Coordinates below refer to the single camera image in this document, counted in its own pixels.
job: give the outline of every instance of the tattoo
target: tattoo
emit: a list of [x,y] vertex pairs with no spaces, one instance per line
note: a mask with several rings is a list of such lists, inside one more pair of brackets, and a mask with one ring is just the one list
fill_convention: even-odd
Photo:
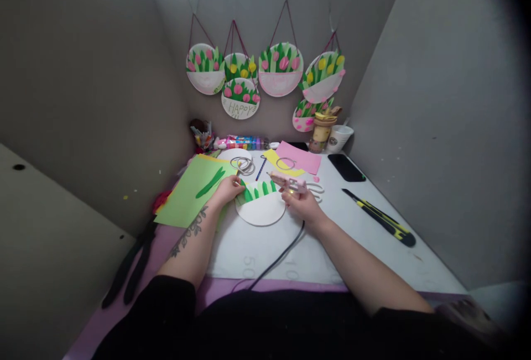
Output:
[[188,244],[188,237],[192,236],[192,232],[194,232],[194,237],[197,236],[197,234],[201,232],[201,226],[199,226],[199,224],[206,218],[205,211],[207,210],[207,208],[208,208],[207,206],[204,206],[203,209],[199,211],[194,221],[190,224],[188,229],[186,229],[184,234],[181,236],[181,238],[179,238],[179,240],[176,242],[176,244],[171,249],[170,254],[168,255],[168,259],[175,258],[177,254],[186,247],[186,244]]

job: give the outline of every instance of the hand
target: hand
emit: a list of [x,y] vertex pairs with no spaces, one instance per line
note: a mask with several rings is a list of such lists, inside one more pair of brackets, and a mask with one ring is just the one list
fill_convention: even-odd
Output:
[[310,231],[316,233],[316,230],[326,224],[328,217],[319,207],[314,195],[309,190],[305,194],[301,194],[298,200],[285,191],[282,193],[282,199],[288,205],[290,212],[293,212],[306,222],[306,226]]
[[224,178],[216,189],[212,200],[217,201],[220,206],[227,204],[229,201],[245,191],[245,187],[242,185],[242,180],[236,176],[231,175]]

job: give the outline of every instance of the black shirt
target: black shirt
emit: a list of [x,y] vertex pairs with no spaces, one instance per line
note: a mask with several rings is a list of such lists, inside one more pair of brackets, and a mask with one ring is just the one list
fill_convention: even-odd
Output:
[[156,276],[94,359],[488,358],[475,337],[437,314],[380,309],[350,293],[242,290],[195,317],[188,281]]

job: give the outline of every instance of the gray wall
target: gray wall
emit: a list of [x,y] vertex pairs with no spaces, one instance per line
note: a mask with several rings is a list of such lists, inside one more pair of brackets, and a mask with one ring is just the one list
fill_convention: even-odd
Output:
[[510,0],[396,0],[350,155],[469,288],[524,278],[529,65]]
[[[13,170],[16,164],[26,169]],[[61,359],[133,242],[0,145],[2,358]]]
[[0,142],[138,233],[192,151],[155,1],[0,0],[0,20]]
[[[284,0],[201,0],[198,16],[221,51],[225,47],[230,23],[234,18],[247,51],[258,58],[259,53],[269,45],[283,2]],[[290,0],[296,39],[304,57],[305,68],[322,52],[330,39],[328,2],[329,0]],[[349,109],[393,2],[394,0],[332,0],[334,24],[337,23],[341,11],[345,10],[338,34],[341,49],[347,58],[347,75],[336,95],[335,105]],[[170,38],[178,66],[177,73],[192,116],[212,120],[221,136],[267,134],[276,140],[308,139],[308,134],[297,132],[291,123],[296,104],[302,98],[302,92],[298,88],[282,98],[273,98],[262,93],[257,113],[245,121],[237,121],[223,110],[221,94],[206,96],[197,92],[186,77],[185,71],[190,35],[190,6],[187,0],[157,0],[157,4]],[[197,25],[194,26],[192,43],[207,42],[202,31],[196,27]],[[279,41],[293,43],[286,12],[274,43]],[[239,42],[235,49],[241,51]],[[344,118],[346,113],[341,116],[340,121]]]

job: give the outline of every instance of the yellow box cutter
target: yellow box cutter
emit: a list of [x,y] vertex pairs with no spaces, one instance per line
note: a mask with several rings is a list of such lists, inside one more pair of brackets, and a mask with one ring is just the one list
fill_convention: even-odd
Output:
[[393,235],[398,241],[407,247],[415,245],[417,240],[404,226],[391,218],[388,214],[380,211],[374,205],[366,200],[362,200],[347,189],[342,189],[358,206],[363,209],[370,217],[377,221],[382,227]]

